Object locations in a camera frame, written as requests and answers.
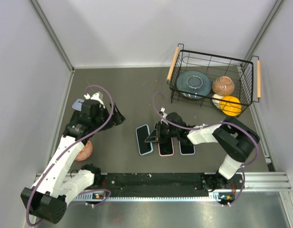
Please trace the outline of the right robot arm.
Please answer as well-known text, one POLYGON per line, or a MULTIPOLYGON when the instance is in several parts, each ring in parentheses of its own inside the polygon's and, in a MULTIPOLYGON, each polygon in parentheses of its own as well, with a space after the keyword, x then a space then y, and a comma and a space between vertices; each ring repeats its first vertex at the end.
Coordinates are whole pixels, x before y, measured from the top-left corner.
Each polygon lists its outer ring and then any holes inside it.
POLYGON ((176 112, 159 112, 159 115, 161 120, 155 124, 145 142, 166 143, 177 138, 189 146, 218 143, 227 154, 216 176, 216 183, 222 188, 231 185, 235 173, 252 164, 259 156, 258 134, 235 117, 228 116, 217 123, 193 126, 184 122, 176 112))

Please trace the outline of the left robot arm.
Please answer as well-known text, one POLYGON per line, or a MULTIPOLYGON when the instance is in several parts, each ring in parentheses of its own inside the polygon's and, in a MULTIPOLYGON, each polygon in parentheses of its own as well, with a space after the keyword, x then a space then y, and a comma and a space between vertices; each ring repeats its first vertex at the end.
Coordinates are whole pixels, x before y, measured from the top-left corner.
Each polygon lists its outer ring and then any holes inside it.
POLYGON ((81 109, 73 112, 49 164, 32 187, 21 192, 30 226, 33 226, 29 220, 31 215, 58 223, 70 202, 84 189, 101 185, 100 170, 93 165, 84 165, 70 181, 64 179, 76 156, 95 133, 118 126, 125 120, 115 103, 110 103, 110 107, 108 111, 99 98, 86 99, 81 109))

